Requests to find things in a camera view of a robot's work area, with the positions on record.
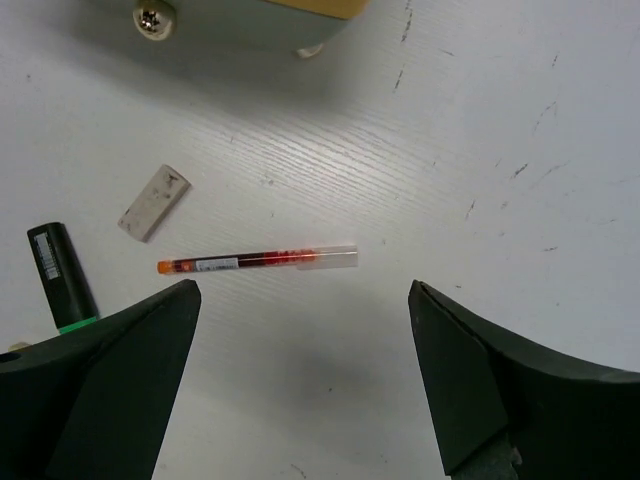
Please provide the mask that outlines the green black highlighter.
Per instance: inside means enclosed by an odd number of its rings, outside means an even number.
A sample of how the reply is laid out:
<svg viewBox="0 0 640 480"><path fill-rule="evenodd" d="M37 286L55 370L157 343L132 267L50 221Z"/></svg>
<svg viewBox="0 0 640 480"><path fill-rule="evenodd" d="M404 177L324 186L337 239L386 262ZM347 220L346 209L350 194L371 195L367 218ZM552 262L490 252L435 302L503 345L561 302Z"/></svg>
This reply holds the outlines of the green black highlighter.
<svg viewBox="0 0 640 480"><path fill-rule="evenodd" d="M97 321L99 311L65 225L40 225L29 229L27 237L58 332Z"/></svg>

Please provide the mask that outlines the red gel pen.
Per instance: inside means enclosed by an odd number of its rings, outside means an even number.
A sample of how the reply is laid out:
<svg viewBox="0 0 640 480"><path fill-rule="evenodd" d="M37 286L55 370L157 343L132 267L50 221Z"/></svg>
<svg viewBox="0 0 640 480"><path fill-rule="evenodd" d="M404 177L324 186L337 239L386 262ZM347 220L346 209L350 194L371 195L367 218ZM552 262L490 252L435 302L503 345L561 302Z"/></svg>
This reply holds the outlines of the red gel pen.
<svg viewBox="0 0 640 480"><path fill-rule="evenodd" d="M173 275L287 266L314 270L357 265L356 246L330 246L163 260L157 263L156 271L161 275Z"/></svg>

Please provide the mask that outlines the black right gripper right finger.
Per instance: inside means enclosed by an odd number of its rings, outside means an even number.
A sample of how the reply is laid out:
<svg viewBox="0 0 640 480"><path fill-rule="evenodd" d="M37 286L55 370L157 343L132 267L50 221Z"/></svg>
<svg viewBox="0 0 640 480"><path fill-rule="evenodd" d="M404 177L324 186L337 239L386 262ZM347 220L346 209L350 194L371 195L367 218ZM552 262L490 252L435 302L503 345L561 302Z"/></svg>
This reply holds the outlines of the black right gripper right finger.
<svg viewBox="0 0 640 480"><path fill-rule="evenodd" d="M420 281L408 305L448 477L638 477L637 373L542 346Z"/></svg>

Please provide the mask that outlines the round cream drawer organizer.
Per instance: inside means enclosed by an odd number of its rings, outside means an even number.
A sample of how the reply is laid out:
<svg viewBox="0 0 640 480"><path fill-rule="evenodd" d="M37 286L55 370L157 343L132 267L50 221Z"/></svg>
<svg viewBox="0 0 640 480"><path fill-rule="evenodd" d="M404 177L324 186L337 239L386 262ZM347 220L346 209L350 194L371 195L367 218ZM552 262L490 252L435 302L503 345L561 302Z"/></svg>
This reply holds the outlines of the round cream drawer organizer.
<svg viewBox="0 0 640 480"><path fill-rule="evenodd" d="M309 59L368 5L360 0L80 1L77 20L87 33L108 42L137 38L184 48L226 44Z"/></svg>

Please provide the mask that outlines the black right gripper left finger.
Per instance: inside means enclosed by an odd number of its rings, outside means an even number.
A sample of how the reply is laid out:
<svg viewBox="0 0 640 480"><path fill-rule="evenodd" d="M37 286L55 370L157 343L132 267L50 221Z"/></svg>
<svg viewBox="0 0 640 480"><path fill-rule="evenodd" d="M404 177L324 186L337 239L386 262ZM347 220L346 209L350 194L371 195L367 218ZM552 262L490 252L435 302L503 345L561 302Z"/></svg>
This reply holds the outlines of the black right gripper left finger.
<svg viewBox="0 0 640 480"><path fill-rule="evenodd" d="M4 479L149 479L194 338L182 280L103 320L1 356Z"/></svg>

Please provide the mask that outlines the white rectangular eraser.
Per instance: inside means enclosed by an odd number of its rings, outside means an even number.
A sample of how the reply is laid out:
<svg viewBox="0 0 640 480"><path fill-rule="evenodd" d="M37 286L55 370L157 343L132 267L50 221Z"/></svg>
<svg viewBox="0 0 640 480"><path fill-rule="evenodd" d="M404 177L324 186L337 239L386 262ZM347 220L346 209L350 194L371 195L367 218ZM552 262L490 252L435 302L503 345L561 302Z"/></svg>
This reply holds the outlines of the white rectangular eraser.
<svg viewBox="0 0 640 480"><path fill-rule="evenodd" d="M136 241L146 243L190 189L191 183L163 164L118 220L118 226Z"/></svg>

